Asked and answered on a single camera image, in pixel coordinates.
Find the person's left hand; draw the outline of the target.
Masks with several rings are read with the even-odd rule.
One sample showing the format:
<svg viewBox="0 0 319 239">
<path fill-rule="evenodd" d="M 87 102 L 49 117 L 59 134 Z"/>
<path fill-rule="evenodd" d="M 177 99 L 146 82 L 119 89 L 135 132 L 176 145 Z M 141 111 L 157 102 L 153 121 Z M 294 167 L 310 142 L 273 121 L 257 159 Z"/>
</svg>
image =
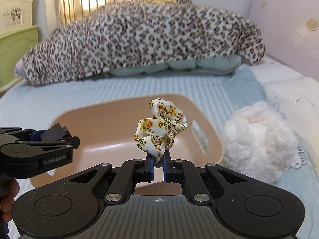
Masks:
<svg viewBox="0 0 319 239">
<path fill-rule="evenodd" d="M 20 185 L 16 179 L 10 179 L 1 184 L 1 213 L 4 222 L 12 220 L 12 206 L 19 191 Z"/>
</svg>

